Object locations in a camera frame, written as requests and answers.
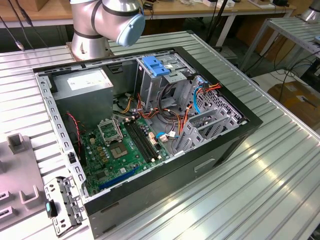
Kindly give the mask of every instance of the wooden desk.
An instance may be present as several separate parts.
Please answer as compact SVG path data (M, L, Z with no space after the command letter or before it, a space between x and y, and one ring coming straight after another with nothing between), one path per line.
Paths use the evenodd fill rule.
M294 6L279 7L272 9L259 8L247 0L242 0L236 3L234 7L225 8L223 16L228 16L228 19L224 25L222 33L218 39L217 46L222 46L226 36L230 30L235 17L238 15L260 15L260 14L284 14L284 17L289 17ZM174 2L159 1L154 3L153 7L153 19L176 19L176 18L195 18L195 17L211 17L214 12L214 7L208 7L202 3L195 3L194 5L187 6L180 1ZM73 24L71 6L68 0L49 0L48 3L39 11L27 12L33 21L35 26L56 26L56 25L68 25ZM145 18L148 20L151 18L151 12L145 10ZM19 22L10 7L1 6L0 15L6 21L6 24L10 28L19 27Z

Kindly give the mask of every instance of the green circuit board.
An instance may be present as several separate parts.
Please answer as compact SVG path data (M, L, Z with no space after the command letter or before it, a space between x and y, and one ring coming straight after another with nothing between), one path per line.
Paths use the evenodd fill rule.
M141 131L152 132L143 118L139 118L135 122L141 128ZM86 164L82 164L82 168L86 176L85 185L90 196L99 193L101 185L117 179L117 177L132 172L134 174L141 173L169 158L169 154L163 145L158 143L157 148L153 146L153 149L161 156L160 159L157 158L154 162L146 161L127 132L124 123L118 125L123 139L121 142L113 141L108 146L105 144L98 128L81 135L86 158ZM112 131L110 126L108 128L104 129L103 132L109 132L110 136L117 133L116 130Z

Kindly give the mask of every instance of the blue pci slot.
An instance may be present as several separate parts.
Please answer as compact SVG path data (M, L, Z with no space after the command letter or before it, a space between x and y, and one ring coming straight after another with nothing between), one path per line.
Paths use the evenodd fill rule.
M116 178L110 180L110 181L107 181L105 182L104 184L100 185L99 186L99 189L102 190L102 189L106 189L114 184L117 184L131 176L133 176L135 173L136 173L136 170L139 169L140 166L137 166L135 167L134 169L132 169L131 171L128 171L126 172L125 174L121 175L121 176L117 176Z

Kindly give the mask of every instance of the red cable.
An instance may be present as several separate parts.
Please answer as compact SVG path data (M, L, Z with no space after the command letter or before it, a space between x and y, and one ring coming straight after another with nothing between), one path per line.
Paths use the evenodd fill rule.
M79 133L79 127L78 127L78 123L76 121L76 119L74 118L74 116L72 116L70 113L66 113L70 118L72 118L74 124L75 124L75 128L76 128L76 134L78 136L78 146L79 146L79 156L80 156L80 148L81 148L81 143L80 143L80 133Z

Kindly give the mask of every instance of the ram slot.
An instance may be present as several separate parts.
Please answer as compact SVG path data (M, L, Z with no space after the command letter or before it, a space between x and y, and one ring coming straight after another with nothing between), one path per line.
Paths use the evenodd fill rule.
M156 151L151 146L151 143L147 140L135 122L126 123L125 128L147 163L152 162L152 159L155 160L158 157Z
M148 154L143 144L139 141L139 136L137 135L136 131L133 129L132 123L125 123L124 127L126 128L128 134L132 138L134 144L142 154L145 161L149 163L151 161L151 155Z
M145 135L143 134L143 132L140 130L140 128L138 127L138 125L135 123L133 125L133 128L135 129L136 132L138 132L138 134L140 135L140 138L143 142L143 145L147 148L148 152L151 154L152 158L156 159L158 157L156 151L153 149L151 143L149 142L149 140L145 137Z

